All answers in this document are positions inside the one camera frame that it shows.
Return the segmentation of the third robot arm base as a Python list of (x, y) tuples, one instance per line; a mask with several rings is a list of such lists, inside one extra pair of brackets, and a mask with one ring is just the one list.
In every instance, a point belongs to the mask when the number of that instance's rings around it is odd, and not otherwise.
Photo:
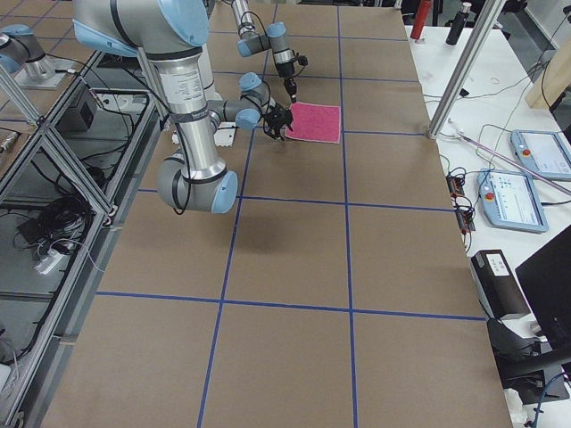
[(49, 57), (24, 24), (1, 28), (1, 66), (22, 88), (56, 89), (75, 62)]

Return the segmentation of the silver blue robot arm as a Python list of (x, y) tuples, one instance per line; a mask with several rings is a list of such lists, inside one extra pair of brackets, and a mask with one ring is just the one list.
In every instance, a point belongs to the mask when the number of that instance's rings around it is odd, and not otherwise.
[(307, 65), (306, 58), (291, 47), (286, 25), (282, 21), (264, 26), (260, 17), (250, 10), (247, 1), (231, 1), (230, 6), (236, 21), (239, 40), (238, 52), (249, 57), (265, 51), (271, 51), (272, 59), (279, 77), (283, 79), (285, 91), (291, 103), (297, 102), (296, 67)]
[(219, 156), (214, 135), (233, 122), (282, 138), (292, 112), (276, 102), (256, 73), (239, 80), (237, 100), (209, 100), (199, 59), (209, 36), (202, 1), (77, 1), (77, 40), (107, 54), (135, 57), (144, 53), (158, 74), (158, 100), (176, 127), (180, 147), (161, 165), (158, 193), (171, 208), (226, 213), (235, 203), (238, 178)]

